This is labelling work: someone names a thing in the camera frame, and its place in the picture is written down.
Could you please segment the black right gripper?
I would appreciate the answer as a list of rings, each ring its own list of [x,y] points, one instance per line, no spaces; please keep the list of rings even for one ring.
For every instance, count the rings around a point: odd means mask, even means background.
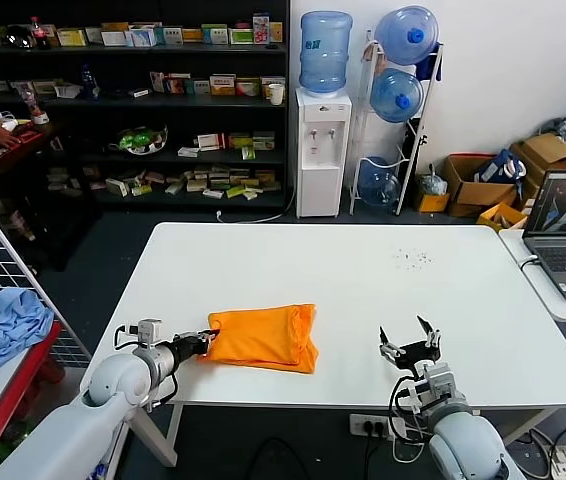
[[[438,361],[438,348],[441,338],[441,332],[434,329],[427,320],[421,316],[417,316],[417,320],[426,335],[425,340],[401,347],[390,342],[383,327],[379,327],[380,354],[385,359],[394,359],[394,364],[399,370],[408,370],[411,373],[417,372],[416,365],[419,362],[431,361],[435,363]]]

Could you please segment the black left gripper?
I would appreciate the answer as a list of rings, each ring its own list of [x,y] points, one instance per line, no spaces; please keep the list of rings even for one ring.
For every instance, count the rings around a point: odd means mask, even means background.
[[[187,361],[193,356],[205,356],[219,333],[219,329],[206,329],[198,333],[175,335],[171,342],[174,360]]]

